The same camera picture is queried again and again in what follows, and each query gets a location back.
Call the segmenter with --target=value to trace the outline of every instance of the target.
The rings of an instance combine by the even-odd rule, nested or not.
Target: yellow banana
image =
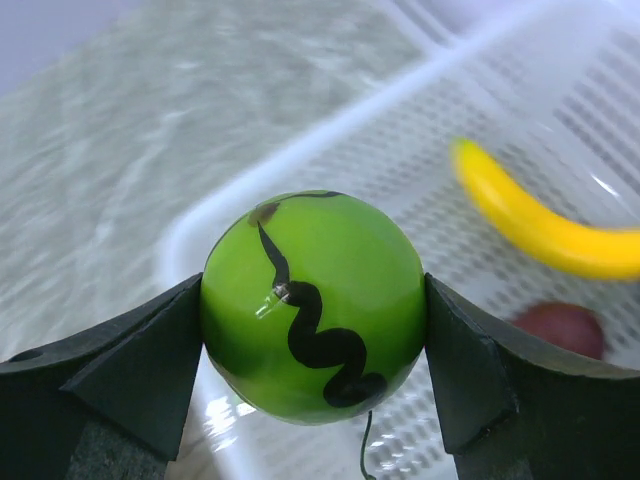
[[[456,141],[453,160],[458,179],[475,206],[522,251],[582,277],[640,277],[640,228],[591,228],[561,217],[524,191],[470,140]]]

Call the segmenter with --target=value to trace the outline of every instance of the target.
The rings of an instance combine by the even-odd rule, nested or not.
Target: green ball
[[[319,425],[379,404],[424,346],[420,258],[386,215],[337,192],[280,195],[214,246],[201,287],[204,341],[247,403]]]

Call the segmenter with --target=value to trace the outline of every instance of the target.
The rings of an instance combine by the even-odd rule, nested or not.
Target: gray floor
[[[154,0],[0,98],[0,359],[154,296],[172,218],[417,58],[365,0]]]

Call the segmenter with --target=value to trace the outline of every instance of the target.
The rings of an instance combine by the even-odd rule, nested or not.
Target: red object
[[[596,315],[567,303],[541,303],[520,315],[513,325],[553,345],[602,360],[604,335]]]

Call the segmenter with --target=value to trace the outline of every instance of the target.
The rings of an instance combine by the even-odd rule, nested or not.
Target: string
[[[367,427],[364,429],[364,435],[362,437],[362,446],[360,447],[360,471],[365,480],[376,480],[376,477],[367,473],[367,467],[364,465],[364,451],[367,448],[367,439],[369,438],[369,431],[371,430],[371,422],[373,420],[373,411],[369,410],[367,415]]]

